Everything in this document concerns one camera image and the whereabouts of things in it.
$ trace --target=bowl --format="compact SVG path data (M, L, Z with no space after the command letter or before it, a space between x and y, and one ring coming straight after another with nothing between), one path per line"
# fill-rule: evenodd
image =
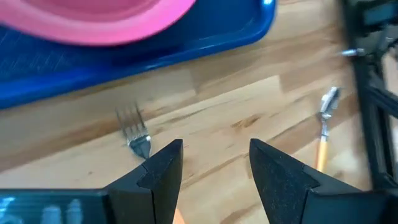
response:
M6 26L57 42L118 45L150 37L195 0L0 0Z

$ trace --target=tray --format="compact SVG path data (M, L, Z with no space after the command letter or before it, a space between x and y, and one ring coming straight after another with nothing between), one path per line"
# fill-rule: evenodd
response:
M276 0L197 0L167 30L115 47L57 44L0 26L0 109L253 43L275 9Z

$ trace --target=wood grain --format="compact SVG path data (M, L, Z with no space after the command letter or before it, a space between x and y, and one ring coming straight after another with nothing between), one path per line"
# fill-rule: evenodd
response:
M282 0L272 30L255 44L0 111L0 187L90 188L120 178L142 161L117 132L114 108L137 100L154 152L184 140L178 207L186 223L267 223L249 140L312 166L320 98L337 85L343 96L330 120L325 172L369 189L336 8L332 0Z

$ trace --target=metal fork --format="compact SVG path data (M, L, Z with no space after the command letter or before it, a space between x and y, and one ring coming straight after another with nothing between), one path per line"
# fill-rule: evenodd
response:
M116 108L121 131L133 153L144 159L150 156L150 136L142 119L137 103L132 106Z

